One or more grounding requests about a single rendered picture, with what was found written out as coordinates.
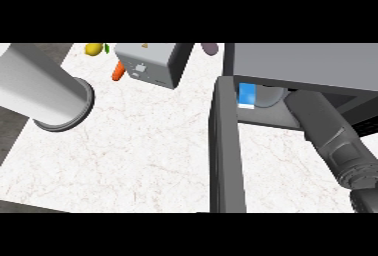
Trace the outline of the yellow lemon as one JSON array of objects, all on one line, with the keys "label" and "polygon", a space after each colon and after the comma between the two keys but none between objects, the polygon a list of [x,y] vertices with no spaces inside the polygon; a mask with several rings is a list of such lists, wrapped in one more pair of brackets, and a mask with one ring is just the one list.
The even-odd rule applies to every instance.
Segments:
[{"label": "yellow lemon", "polygon": [[103,50],[103,44],[102,43],[88,43],[84,47],[84,53],[88,56],[96,56]]}]

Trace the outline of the pale grey round plate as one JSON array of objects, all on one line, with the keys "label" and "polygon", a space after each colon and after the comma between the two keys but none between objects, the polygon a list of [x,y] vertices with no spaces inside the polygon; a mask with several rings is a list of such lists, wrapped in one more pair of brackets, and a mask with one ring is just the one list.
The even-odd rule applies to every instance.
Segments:
[{"label": "pale grey round plate", "polygon": [[255,87],[255,106],[260,108],[271,107],[280,101],[286,93],[286,88],[258,85]]}]

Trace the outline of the blue milk carton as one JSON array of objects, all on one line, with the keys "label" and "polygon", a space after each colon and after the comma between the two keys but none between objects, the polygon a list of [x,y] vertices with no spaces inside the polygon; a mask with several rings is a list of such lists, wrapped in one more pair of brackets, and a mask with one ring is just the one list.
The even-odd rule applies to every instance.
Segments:
[{"label": "blue milk carton", "polygon": [[237,106],[252,109],[255,106],[255,85],[249,83],[239,84]]}]

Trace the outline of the orange carrot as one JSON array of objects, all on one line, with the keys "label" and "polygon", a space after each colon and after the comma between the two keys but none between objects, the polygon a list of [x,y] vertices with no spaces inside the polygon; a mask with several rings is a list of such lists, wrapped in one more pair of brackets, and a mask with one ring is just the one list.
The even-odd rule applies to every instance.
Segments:
[{"label": "orange carrot", "polygon": [[113,72],[112,72],[112,80],[118,81],[125,73],[125,67],[121,62],[116,63]]}]

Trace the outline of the grey box appliance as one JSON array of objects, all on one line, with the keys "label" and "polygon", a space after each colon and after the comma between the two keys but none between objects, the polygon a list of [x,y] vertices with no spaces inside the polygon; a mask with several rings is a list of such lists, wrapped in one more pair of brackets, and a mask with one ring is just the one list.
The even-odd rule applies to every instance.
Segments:
[{"label": "grey box appliance", "polygon": [[178,85],[192,43],[118,43],[115,55],[128,76],[168,89]]}]

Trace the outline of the purple vegetable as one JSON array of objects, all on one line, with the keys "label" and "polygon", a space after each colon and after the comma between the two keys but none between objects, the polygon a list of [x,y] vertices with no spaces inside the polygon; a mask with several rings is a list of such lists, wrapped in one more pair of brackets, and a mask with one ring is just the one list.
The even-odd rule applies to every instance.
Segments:
[{"label": "purple vegetable", "polygon": [[209,55],[214,56],[218,52],[218,45],[215,43],[202,43],[200,44],[203,52]]}]

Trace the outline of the dark grey microwave door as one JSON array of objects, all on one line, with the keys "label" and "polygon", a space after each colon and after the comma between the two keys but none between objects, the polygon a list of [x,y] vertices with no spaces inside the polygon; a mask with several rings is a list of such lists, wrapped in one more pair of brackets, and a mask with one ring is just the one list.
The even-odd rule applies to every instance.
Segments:
[{"label": "dark grey microwave door", "polygon": [[214,83],[208,116],[209,212],[245,213],[245,190],[233,78]]}]

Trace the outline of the dark grey microwave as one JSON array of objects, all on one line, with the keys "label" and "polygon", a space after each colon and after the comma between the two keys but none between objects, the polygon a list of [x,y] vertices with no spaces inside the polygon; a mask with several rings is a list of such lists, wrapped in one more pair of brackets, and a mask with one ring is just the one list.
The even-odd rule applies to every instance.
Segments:
[{"label": "dark grey microwave", "polygon": [[223,74],[323,93],[357,134],[378,133],[378,43],[227,43]]}]

